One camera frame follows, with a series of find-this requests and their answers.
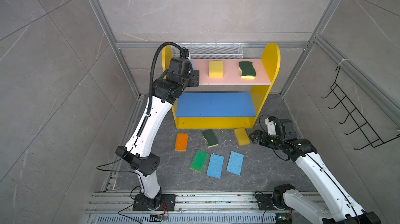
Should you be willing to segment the yellow sponge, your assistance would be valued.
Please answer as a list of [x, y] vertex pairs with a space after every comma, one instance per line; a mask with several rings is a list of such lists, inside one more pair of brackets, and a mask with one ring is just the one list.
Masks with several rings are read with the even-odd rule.
[[220, 60], [210, 60], [208, 76], [210, 78], [222, 78], [224, 76], [224, 62]]
[[245, 146], [250, 144], [251, 141], [249, 139], [249, 136], [245, 128], [234, 129], [234, 134], [239, 146]]

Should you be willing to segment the bright green sponge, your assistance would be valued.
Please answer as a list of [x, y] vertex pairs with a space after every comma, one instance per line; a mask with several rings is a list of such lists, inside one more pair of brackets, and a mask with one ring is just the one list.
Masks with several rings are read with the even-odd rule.
[[192, 163], [190, 165], [190, 169], [201, 173], [203, 170], [203, 167], [205, 165], [205, 162], [207, 160], [208, 157], [208, 153], [201, 151], [201, 150], [197, 150], [196, 154], [192, 160]]

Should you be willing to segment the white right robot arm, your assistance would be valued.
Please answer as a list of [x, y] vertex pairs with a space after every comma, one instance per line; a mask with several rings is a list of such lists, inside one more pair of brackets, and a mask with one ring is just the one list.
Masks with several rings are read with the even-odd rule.
[[380, 218], [367, 212], [340, 185], [308, 139], [299, 139], [291, 120], [267, 118], [267, 128], [255, 130], [249, 139], [273, 151], [282, 151], [286, 160], [296, 163], [323, 198], [326, 208], [304, 197], [294, 186], [274, 188], [272, 204], [282, 210], [291, 208], [313, 224], [379, 224]]

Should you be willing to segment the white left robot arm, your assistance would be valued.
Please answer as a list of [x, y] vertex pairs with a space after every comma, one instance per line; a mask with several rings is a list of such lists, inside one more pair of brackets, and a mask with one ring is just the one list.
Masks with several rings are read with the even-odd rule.
[[159, 127], [176, 100], [187, 87], [199, 86], [199, 71], [189, 58], [172, 58], [169, 67], [155, 79], [150, 79], [149, 97], [134, 134], [116, 155], [138, 176], [141, 195], [146, 208], [156, 210], [161, 204], [161, 187], [156, 170], [160, 157], [151, 152]]

